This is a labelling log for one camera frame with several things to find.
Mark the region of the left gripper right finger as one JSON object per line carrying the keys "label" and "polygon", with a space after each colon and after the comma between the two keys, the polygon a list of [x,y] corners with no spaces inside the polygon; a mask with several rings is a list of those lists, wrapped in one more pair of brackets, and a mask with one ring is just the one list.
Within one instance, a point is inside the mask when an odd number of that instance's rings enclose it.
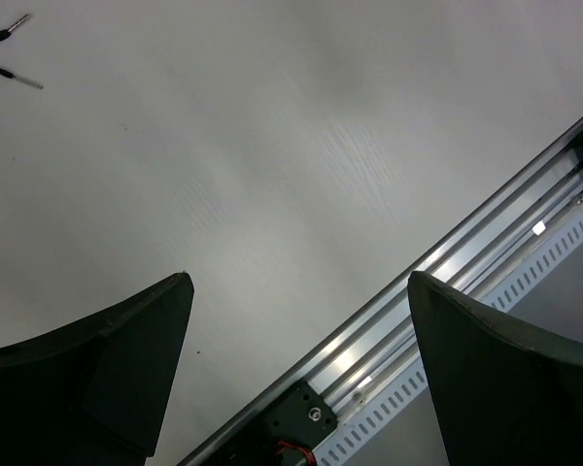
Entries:
{"label": "left gripper right finger", "polygon": [[583,465],[583,343],[415,271],[409,307],[453,465]]}

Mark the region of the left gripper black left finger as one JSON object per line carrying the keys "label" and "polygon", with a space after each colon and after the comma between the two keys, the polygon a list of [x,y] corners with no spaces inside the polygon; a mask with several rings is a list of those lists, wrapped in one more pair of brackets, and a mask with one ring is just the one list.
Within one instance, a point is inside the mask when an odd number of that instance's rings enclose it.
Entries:
{"label": "left gripper black left finger", "polygon": [[0,349],[0,465],[143,465],[154,456],[194,287],[175,273]]}

